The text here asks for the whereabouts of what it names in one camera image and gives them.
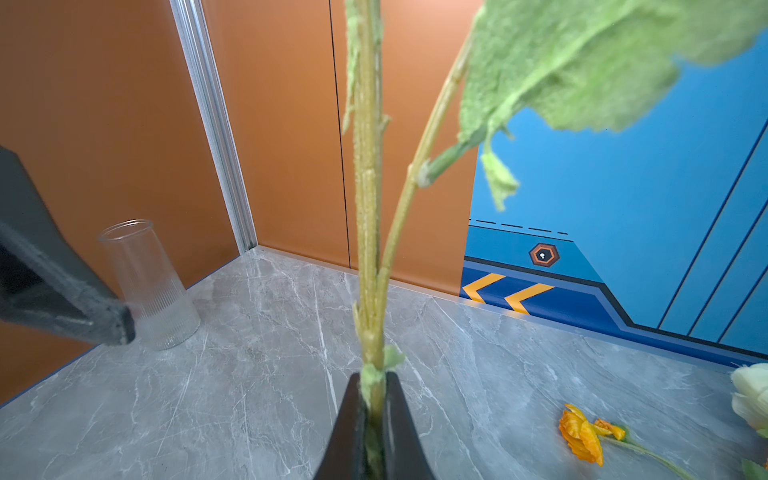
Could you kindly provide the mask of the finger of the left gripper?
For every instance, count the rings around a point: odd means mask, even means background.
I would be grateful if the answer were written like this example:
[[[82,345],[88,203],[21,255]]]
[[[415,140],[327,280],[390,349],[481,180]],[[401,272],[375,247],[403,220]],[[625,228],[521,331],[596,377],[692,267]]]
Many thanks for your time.
[[[61,235],[19,157],[1,149],[1,319],[91,344],[135,337],[128,307]]]

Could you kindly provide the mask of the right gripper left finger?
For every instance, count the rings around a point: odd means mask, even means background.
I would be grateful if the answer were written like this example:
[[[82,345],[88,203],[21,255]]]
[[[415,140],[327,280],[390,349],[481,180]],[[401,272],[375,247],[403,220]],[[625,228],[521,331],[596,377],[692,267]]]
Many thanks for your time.
[[[364,440],[367,407],[359,383],[360,374],[352,374],[314,480],[363,480],[367,478]]]

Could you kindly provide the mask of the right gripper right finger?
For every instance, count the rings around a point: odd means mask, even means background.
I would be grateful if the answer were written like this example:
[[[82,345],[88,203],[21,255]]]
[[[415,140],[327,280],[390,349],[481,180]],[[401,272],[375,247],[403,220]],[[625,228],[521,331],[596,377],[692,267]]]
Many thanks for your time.
[[[435,480],[398,375],[387,372],[386,383],[382,414],[385,478]]]

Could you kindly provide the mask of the white cream rose stem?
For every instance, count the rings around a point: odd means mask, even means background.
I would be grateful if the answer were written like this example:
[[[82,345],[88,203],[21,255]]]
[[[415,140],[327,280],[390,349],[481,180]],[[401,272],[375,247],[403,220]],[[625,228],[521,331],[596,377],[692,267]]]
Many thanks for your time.
[[[767,438],[767,364],[742,366],[730,374],[736,388],[733,411],[762,438]]]

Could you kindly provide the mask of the orange poppy flower stem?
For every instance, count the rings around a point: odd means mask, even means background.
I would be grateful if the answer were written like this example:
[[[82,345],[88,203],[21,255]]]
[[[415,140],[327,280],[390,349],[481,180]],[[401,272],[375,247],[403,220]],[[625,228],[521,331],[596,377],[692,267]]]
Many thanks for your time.
[[[385,433],[389,374],[403,361],[385,341],[388,287],[415,192],[467,150],[481,163],[497,209],[518,181],[491,146],[523,109],[551,128],[621,131],[677,82],[680,61],[721,64],[767,26],[763,1],[486,1],[440,90],[408,166],[387,236],[380,233],[384,27],[376,1],[345,5],[347,91],[342,122],[353,136],[362,348],[365,475],[382,479],[395,459]]]

